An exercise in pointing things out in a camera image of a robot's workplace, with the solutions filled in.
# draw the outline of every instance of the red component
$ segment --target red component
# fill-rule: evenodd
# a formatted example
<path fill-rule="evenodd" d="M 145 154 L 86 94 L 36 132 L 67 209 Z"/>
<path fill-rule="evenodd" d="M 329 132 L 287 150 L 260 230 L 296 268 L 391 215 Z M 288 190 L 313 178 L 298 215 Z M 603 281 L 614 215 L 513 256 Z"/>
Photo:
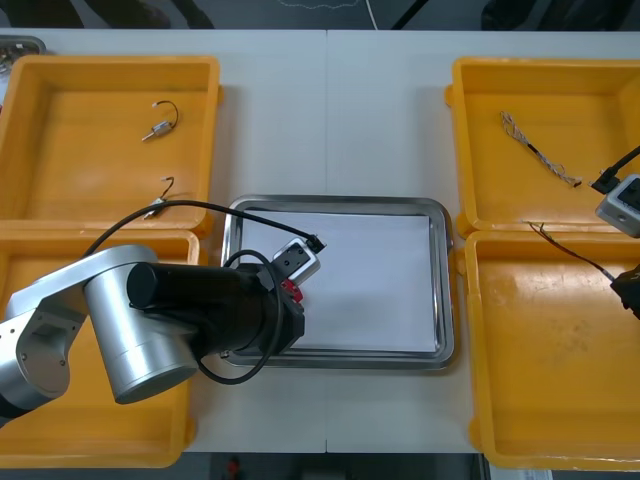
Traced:
<path fill-rule="evenodd" d="M 294 302 L 300 303 L 302 301 L 302 299 L 303 299 L 302 292 L 296 286 L 296 284 L 293 283 L 288 278 L 284 282 L 282 282 L 282 288 L 284 289 L 284 291 L 286 293 L 291 295 L 291 298 L 293 298 Z"/>

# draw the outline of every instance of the white paper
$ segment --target white paper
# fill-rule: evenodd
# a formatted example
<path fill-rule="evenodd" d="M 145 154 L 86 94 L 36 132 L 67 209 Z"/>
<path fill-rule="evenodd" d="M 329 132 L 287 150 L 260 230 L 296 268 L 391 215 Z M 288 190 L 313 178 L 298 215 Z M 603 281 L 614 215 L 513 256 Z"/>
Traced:
<path fill-rule="evenodd" d="M 251 213 L 327 244 L 320 270 L 300 287 L 306 324 L 295 348 L 435 351 L 429 217 Z M 292 238 L 244 221 L 242 248 L 272 258 Z"/>

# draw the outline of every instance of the yellow plastic tray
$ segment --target yellow plastic tray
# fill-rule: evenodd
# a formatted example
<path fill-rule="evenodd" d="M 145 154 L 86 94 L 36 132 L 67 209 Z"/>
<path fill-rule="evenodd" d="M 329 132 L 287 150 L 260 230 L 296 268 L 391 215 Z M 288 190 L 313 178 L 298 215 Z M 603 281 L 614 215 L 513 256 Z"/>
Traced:
<path fill-rule="evenodd" d="M 76 261 L 97 235 L 0 230 L 2 310 L 16 290 Z M 106 246 L 141 243 L 162 261 L 204 262 L 191 232 L 126 231 L 114 238 Z M 0 468 L 163 467 L 178 459 L 194 432 L 189 382 L 117 405 L 90 319 L 71 347 L 69 366 L 71 384 L 61 398 L 0 429 Z"/>
<path fill-rule="evenodd" d="M 207 201 L 219 66 L 213 57 L 31 55 L 17 62 L 0 115 L 0 228 L 105 229 L 170 199 Z M 149 142 L 153 125 L 175 130 Z M 125 228 L 205 234 L 202 209 L 175 207 Z"/>
<path fill-rule="evenodd" d="M 640 143 L 640 61 L 461 58 L 445 100 L 452 107 L 460 202 L 458 231 L 615 231 L 588 186 Z M 509 112 L 531 143 L 569 175 L 549 172 L 502 127 Z M 640 172 L 640 160 L 620 172 Z"/>
<path fill-rule="evenodd" d="M 614 275 L 638 242 L 558 233 Z M 465 246 L 476 448 L 499 467 L 640 469 L 640 321 L 609 281 L 530 232 Z"/>

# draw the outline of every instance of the small metal part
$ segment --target small metal part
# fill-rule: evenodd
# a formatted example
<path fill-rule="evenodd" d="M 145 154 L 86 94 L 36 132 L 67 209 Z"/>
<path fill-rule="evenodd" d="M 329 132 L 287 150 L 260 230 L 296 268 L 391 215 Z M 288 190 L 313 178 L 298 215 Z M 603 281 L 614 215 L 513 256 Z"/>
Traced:
<path fill-rule="evenodd" d="M 143 142 L 146 142 L 147 140 L 153 137 L 163 137 L 164 135 L 169 133 L 171 130 L 173 130 L 176 127 L 176 125 L 178 125 L 178 119 L 180 118 L 180 113 L 178 112 L 178 107 L 176 106 L 175 103 L 173 103 L 170 100 L 161 100 L 159 102 L 153 103 L 151 106 L 153 108 L 156 108 L 158 105 L 162 105 L 164 103 L 168 103 L 173 106 L 173 108 L 176 111 L 176 119 L 173 122 L 170 122 L 168 120 L 163 120 L 162 122 L 155 124 L 153 127 L 151 127 L 151 131 L 147 135 L 142 137 Z"/>
<path fill-rule="evenodd" d="M 640 175 L 629 175 L 607 193 L 596 215 L 630 237 L 640 238 Z"/>
<path fill-rule="evenodd" d="M 271 264 L 282 274 L 300 286 L 320 269 L 320 260 L 301 238 L 294 238 L 273 256 Z"/>
<path fill-rule="evenodd" d="M 167 201 L 167 193 L 169 193 L 169 190 L 171 190 L 171 187 L 173 187 L 173 183 L 175 182 L 175 178 L 174 177 L 164 177 L 164 178 L 161 178 L 161 180 L 163 182 L 171 182 L 171 183 L 169 183 L 169 186 L 167 188 L 165 188 L 164 192 L 162 192 L 162 195 L 160 195 L 158 198 L 156 198 L 149 205 L 160 205 L 160 204 L 162 204 L 162 203 Z M 161 211 L 162 211 L 162 209 L 153 210 L 153 211 L 147 213 L 144 217 L 142 217 L 142 219 L 143 220 L 148 220 L 150 218 L 153 218 L 153 217 L 157 216 Z"/>

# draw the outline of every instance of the robotic arm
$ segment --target robotic arm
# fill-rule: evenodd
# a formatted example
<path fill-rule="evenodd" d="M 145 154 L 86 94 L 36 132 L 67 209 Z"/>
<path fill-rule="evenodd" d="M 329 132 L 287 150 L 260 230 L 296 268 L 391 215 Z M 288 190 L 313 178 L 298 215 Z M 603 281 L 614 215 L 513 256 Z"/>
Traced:
<path fill-rule="evenodd" d="M 258 350 L 261 368 L 304 334 L 302 306 L 281 284 L 318 270 L 312 247 L 296 238 L 269 263 L 229 268 L 159 264 L 151 249 L 125 245 L 40 278 L 11 296 L 0 323 L 0 426 L 65 393 L 87 315 L 117 403 L 157 395 L 198 368 L 219 379 L 202 365 L 210 353 Z"/>

